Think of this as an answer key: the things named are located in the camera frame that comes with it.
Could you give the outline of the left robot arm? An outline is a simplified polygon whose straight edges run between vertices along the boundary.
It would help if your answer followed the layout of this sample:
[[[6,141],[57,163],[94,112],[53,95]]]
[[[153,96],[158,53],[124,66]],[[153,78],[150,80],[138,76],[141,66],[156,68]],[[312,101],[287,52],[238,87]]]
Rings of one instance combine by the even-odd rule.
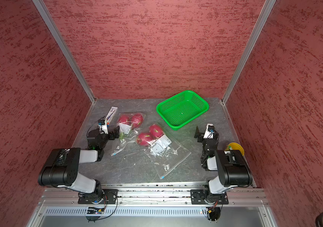
[[[108,141],[118,139],[120,127],[105,133],[92,130],[87,134],[88,148],[58,148],[51,151],[39,175],[38,184],[46,187],[67,188],[83,195],[97,198],[103,196],[98,180],[90,179],[78,172],[79,165],[100,162]]]

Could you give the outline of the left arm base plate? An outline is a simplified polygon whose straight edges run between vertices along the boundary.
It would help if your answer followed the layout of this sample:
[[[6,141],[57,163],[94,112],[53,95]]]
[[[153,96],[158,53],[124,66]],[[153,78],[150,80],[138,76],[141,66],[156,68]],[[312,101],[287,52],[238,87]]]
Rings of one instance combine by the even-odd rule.
[[[118,196],[117,189],[103,189],[100,194],[92,193],[92,194],[78,194],[78,204],[116,204],[116,198]]]

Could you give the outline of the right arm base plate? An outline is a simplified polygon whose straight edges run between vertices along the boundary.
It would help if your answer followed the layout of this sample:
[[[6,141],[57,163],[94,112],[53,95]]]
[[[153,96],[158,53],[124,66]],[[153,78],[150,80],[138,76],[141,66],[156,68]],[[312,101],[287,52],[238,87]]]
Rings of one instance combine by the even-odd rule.
[[[194,205],[227,205],[229,204],[227,194],[211,194],[207,190],[191,190],[191,203]]]

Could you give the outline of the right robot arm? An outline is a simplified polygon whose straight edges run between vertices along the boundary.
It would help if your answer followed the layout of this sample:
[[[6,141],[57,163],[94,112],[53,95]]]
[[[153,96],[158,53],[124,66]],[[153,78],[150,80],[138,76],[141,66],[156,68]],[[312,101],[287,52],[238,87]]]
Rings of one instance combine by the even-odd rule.
[[[208,124],[205,132],[196,128],[194,138],[202,144],[201,166],[206,171],[215,171],[217,177],[208,181],[207,192],[222,195],[235,187],[249,187],[253,177],[243,154],[238,149],[219,150],[219,133]]]

